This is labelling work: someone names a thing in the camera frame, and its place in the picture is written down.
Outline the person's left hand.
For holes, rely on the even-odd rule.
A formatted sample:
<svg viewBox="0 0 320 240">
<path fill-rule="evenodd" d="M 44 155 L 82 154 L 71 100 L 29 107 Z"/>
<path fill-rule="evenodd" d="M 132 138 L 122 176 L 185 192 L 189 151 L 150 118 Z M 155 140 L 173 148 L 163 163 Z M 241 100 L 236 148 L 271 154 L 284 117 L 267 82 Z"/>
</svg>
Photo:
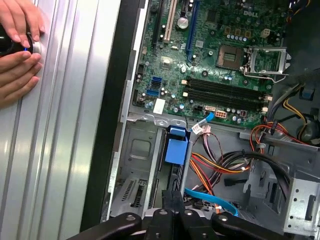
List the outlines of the person's left hand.
<svg viewBox="0 0 320 240">
<path fill-rule="evenodd" d="M 16 43 L 29 48 L 27 33 L 34 42 L 45 32 L 40 10 L 30 0 L 2 0 L 0 2 L 0 24 L 7 35 Z"/>
</svg>

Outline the person's right hand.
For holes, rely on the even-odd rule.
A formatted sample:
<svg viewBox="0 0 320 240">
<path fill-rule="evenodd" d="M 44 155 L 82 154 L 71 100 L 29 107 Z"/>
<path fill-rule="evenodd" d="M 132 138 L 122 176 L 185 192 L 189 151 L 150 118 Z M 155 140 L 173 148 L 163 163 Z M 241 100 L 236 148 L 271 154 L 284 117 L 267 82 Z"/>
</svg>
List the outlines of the person's right hand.
<svg viewBox="0 0 320 240">
<path fill-rule="evenodd" d="M 41 55 L 19 51 L 0 58 L 0 107 L 6 108 L 28 94 L 38 83 Z"/>
</svg>

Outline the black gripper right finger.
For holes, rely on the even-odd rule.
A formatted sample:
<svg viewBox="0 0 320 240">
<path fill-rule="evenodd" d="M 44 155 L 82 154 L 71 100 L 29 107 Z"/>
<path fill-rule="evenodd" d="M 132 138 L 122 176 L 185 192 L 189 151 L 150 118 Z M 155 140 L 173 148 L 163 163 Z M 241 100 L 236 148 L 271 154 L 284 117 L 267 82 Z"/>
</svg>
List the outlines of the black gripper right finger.
<svg viewBox="0 0 320 240">
<path fill-rule="evenodd" d="M 173 202 L 178 212 L 178 219 L 182 223 L 185 235 L 190 240 L 219 240 L 224 236 L 227 240 L 287 240 L 288 237 L 267 228 L 244 220 L 238 216 L 238 210 L 232 204 L 216 196 L 187 190 L 186 193 L 194 198 L 218 204 L 225 211 L 213 214 L 210 224 L 204 222 L 203 217 L 192 209 L 186 209 L 183 195 L 174 191 Z"/>
</svg>

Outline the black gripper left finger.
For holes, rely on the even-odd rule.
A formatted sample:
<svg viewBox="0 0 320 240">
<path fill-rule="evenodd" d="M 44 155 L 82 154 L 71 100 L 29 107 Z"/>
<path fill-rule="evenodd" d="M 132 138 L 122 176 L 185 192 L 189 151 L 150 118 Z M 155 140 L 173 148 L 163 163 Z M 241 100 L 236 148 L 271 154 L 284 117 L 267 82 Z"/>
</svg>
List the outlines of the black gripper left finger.
<svg viewBox="0 0 320 240">
<path fill-rule="evenodd" d="M 151 208 L 141 217 L 133 212 L 122 213 L 95 225 L 70 240 L 171 240 L 174 228 L 173 190 L 163 190 L 162 207 Z"/>
</svg>

